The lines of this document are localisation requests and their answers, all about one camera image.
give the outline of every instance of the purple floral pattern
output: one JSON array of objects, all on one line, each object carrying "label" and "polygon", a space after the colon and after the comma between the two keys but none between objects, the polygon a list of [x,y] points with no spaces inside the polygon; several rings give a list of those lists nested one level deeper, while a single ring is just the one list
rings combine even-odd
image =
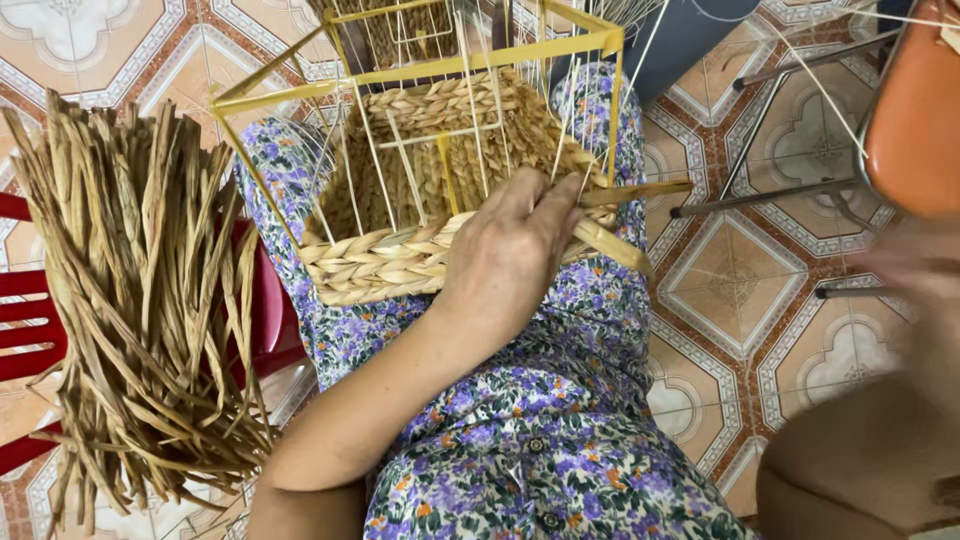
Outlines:
[{"label": "purple floral pattern", "polygon": [[[558,86],[550,102],[564,110],[573,96],[571,132],[602,156],[612,66],[581,69],[572,94]],[[618,184],[644,180],[640,118],[636,97],[621,99]],[[242,138],[300,237],[324,166],[323,135],[267,118]],[[323,391],[397,336],[432,296],[323,305],[250,175],[239,163],[235,170]],[[642,202],[622,205],[618,217],[617,233],[645,248]],[[527,328],[397,437],[373,485],[365,538],[754,538],[653,421],[645,400],[649,312],[638,273],[603,257],[562,268]]]}]

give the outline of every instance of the bundle of dried fiber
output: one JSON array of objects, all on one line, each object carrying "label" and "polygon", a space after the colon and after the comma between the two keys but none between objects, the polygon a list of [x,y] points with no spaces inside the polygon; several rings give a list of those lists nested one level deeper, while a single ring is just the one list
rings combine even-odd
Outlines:
[{"label": "bundle of dried fiber", "polygon": [[[47,133],[33,141],[3,113],[69,339],[66,358],[37,378],[62,371],[63,435],[35,433],[63,445],[54,524],[70,481],[88,534],[98,493],[120,515],[146,507],[148,486],[164,501],[213,506],[184,482],[235,493],[275,437],[255,410],[256,231],[231,245],[243,203],[232,180],[220,187],[231,152],[202,150],[200,126],[176,118],[172,103],[157,118],[129,106],[117,122],[115,110],[82,110],[48,91],[47,111]],[[228,357],[231,336],[239,353]],[[238,360],[244,389],[228,369]]]}]

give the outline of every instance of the tiled floor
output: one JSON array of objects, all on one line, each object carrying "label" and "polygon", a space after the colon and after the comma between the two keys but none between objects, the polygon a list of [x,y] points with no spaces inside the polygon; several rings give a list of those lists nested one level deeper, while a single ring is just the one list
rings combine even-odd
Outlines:
[{"label": "tiled floor", "polygon": [[[829,200],[807,197],[680,220],[671,220],[668,211],[716,199],[770,91],[769,83],[735,91],[733,80],[788,61],[770,25],[788,32],[843,4],[763,0],[646,111],[648,177],[695,184],[689,196],[647,202],[649,256],[657,269],[651,291],[650,365],[657,375],[651,407],[662,428],[741,515],[756,512],[756,468],[776,430],[804,408],[891,369],[893,344],[909,311],[890,299],[813,297],[819,283],[876,280],[849,261],[873,235],[838,218]],[[204,141],[212,143],[221,135],[206,111],[211,94],[238,82],[315,25],[304,0],[0,0],[0,105],[14,107],[39,129],[44,86],[89,106],[135,102],[145,112],[170,98],[204,125]],[[875,31],[866,19],[846,16],[802,30],[791,42],[802,54],[815,54]],[[334,56],[322,43],[305,51],[308,78],[331,76]],[[869,105],[876,66],[876,58],[865,54],[816,68],[852,125]],[[292,71],[284,71],[261,90],[296,82]],[[232,121],[242,125],[249,118]],[[4,130],[0,127],[0,153],[6,156],[12,141]],[[835,113],[800,73],[774,99],[732,189],[750,194],[842,178],[851,173],[850,163],[849,139]],[[6,158],[0,161],[0,187],[17,190]],[[869,194],[850,193],[849,200],[877,226],[895,219]],[[41,264],[43,247],[30,224],[0,220],[0,239],[4,268]],[[296,369],[268,383],[269,400],[281,416],[289,416],[312,388],[309,370]],[[51,388],[39,392],[49,397]],[[49,420],[48,408],[22,385],[0,385],[0,442]],[[42,538],[55,476],[55,460],[46,455],[0,478],[0,540]],[[230,517],[242,514],[245,499],[204,496],[232,503],[231,511],[218,516],[196,506],[154,502],[121,520],[103,508],[98,536],[161,540],[210,530],[204,537],[222,537]],[[234,532],[242,532],[238,527]]]}]

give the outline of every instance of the fingers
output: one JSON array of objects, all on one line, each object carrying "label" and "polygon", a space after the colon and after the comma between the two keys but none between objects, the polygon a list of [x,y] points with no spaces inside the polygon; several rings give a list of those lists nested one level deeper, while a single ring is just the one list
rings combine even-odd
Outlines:
[{"label": "fingers", "polygon": [[530,214],[527,224],[539,232],[544,240],[555,242],[564,232],[567,216],[577,204],[583,179],[584,175],[580,173],[566,175],[553,189],[543,195],[540,203]]},{"label": "fingers", "polygon": [[508,219],[526,219],[547,188],[546,175],[530,167],[521,167],[497,199],[497,215]]}]

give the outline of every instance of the yellow metal frame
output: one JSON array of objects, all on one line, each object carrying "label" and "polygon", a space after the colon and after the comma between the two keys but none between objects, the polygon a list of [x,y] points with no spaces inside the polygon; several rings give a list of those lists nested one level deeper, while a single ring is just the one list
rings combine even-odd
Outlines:
[{"label": "yellow metal frame", "polygon": [[[240,157],[240,160],[243,161],[244,166],[246,166],[250,171],[251,175],[253,176],[253,180],[266,197],[270,209],[276,215],[277,219],[279,219],[280,224],[283,226],[283,230],[288,236],[290,236],[290,239],[293,241],[294,245],[299,244],[296,238],[293,236],[293,233],[290,231],[290,228],[287,226],[286,221],[283,219],[279,208],[276,206],[276,202],[274,201],[273,196],[271,196],[270,190],[267,189],[266,185],[264,185],[262,175],[256,169],[256,167],[253,166],[253,161],[250,155],[247,153],[246,148],[244,148],[244,145],[240,142],[240,137],[226,121],[226,116],[247,110],[268,107],[270,105],[275,105],[293,99],[318,97],[334,93],[338,90],[352,90],[354,87],[360,85],[388,83],[407,79],[439,77],[448,73],[463,71],[464,60],[461,57],[456,57],[425,61],[423,63],[414,65],[386,69],[382,71],[372,71],[358,75],[352,75],[348,72],[347,76],[341,78],[340,80],[317,81],[315,83],[309,83],[294,88],[285,88],[283,90],[277,90],[258,96],[246,95],[247,92],[259,85],[284,62],[291,59],[296,61],[297,59],[295,55],[301,49],[301,47],[316,37],[323,30],[330,30],[330,32],[327,32],[327,35],[333,39],[334,46],[336,47],[337,53],[340,55],[341,60],[345,59],[346,57],[344,56],[343,46],[340,42],[340,39],[337,33],[332,31],[332,25],[334,24],[352,20],[361,20],[382,14],[397,12],[400,10],[428,6],[431,4],[439,4],[444,1],[446,0],[413,0],[411,2],[394,4],[392,6],[367,10],[364,12],[350,13],[342,16],[335,16],[332,10],[327,10],[324,13],[324,22],[321,24],[321,26],[304,36],[300,41],[294,43],[289,49],[281,53],[272,61],[268,62],[256,72],[252,73],[249,77],[241,81],[233,88],[221,94],[220,97],[213,101],[211,106],[211,113],[213,114],[213,117],[220,124],[221,128],[223,128],[228,142],[237,153],[237,156]],[[495,51],[490,51],[486,55],[483,53],[470,55],[467,58],[468,66],[470,69],[499,67],[502,65],[510,65],[524,61],[542,61],[551,57],[584,53],[597,49],[602,50],[601,58],[605,58],[611,54],[616,54],[616,70],[613,78],[610,110],[611,122],[610,140],[608,145],[609,154],[607,156],[607,159],[609,160],[608,182],[609,185],[613,185],[613,175],[616,170],[616,129],[618,124],[615,119],[619,117],[620,73],[623,67],[623,29],[599,17],[561,4],[558,0],[539,1],[542,2],[542,9],[540,10],[541,27],[543,27],[545,24],[546,14],[548,12],[552,12],[569,20],[578,27],[587,30],[588,33],[580,34],[578,36],[560,37],[556,39],[539,41],[536,43],[517,45],[506,49],[498,49]],[[344,66],[345,69],[348,70],[346,61],[344,61]]]}]

